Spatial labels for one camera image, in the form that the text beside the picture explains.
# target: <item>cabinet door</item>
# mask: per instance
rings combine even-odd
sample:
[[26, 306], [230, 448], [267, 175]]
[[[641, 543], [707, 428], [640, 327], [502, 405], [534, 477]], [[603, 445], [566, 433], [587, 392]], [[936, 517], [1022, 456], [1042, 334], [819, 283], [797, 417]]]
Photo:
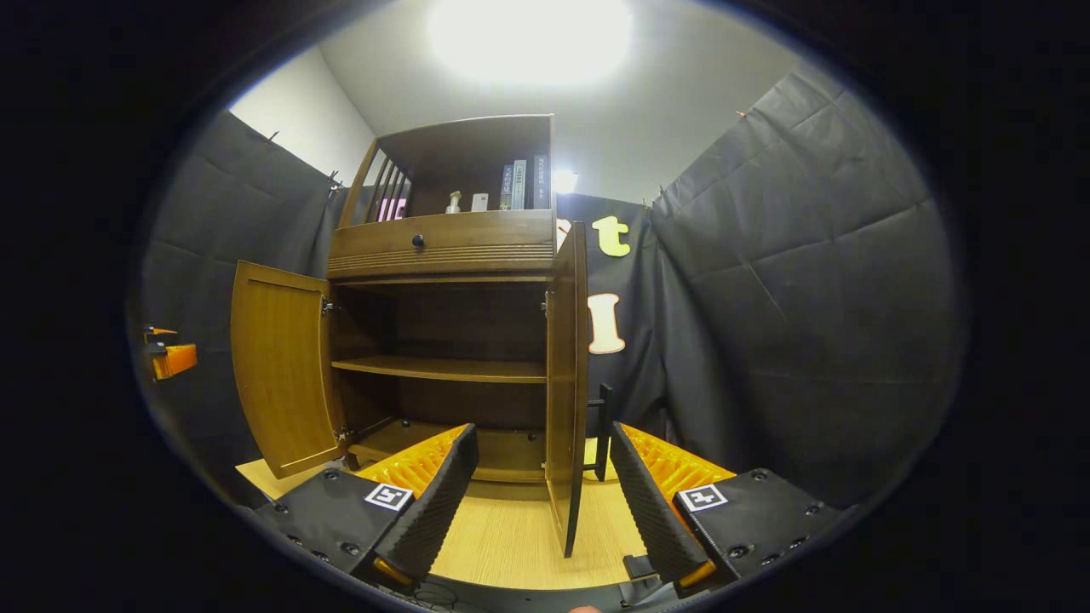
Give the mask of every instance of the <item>cabinet door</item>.
[[556, 254], [546, 300], [548, 409], [545, 483], [560, 549], [571, 556], [583, 486], [586, 441], [586, 229], [572, 224]]
[[231, 358], [250, 431], [278, 479], [344, 454], [334, 396], [323, 279], [239, 262]]

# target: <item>black metal stand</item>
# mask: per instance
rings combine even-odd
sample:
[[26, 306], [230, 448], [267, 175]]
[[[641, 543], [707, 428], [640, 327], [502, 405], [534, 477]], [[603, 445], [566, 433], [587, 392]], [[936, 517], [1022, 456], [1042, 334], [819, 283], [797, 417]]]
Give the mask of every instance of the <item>black metal stand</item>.
[[588, 407], [598, 407], [598, 448], [594, 454], [594, 464], [583, 465], [583, 470], [593, 470], [598, 481], [606, 480], [606, 458], [609, 453], [609, 395], [613, 387], [605, 383], [598, 386], [598, 399], [586, 402]]

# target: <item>wooden cabinet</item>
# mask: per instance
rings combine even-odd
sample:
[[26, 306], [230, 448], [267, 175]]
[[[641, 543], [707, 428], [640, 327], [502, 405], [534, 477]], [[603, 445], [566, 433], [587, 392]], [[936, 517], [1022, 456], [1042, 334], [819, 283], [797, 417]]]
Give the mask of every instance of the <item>wooden cabinet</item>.
[[[493, 141], [474, 136], [475, 157], [449, 165], [469, 175], [487, 165], [498, 188], [506, 157], [496, 156], [548, 151], [547, 122], [543, 132], [541, 118], [519, 119], [412, 131], [390, 141], [402, 157], [391, 152], [389, 164], [407, 169], [417, 197], [447, 190], [453, 179], [428, 177], [405, 142], [422, 148], [431, 134], [453, 155], [451, 134], [476, 122], [507, 144], [491, 145], [493, 159], [481, 153]], [[498, 127], [516, 124], [544, 144], [511, 149]], [[545, 485], [570, 555], [586, 421], [585, 229], [573, 224], [556, 253], [555, 208], [427, 215], [429, 201], [417, 202], [424, 215], [338, 228], [328, 280], [239, 263], [231, 350], [254, 438], [283, 478], [346, 454], [377, 461], [476, 423], [474, 479]]]

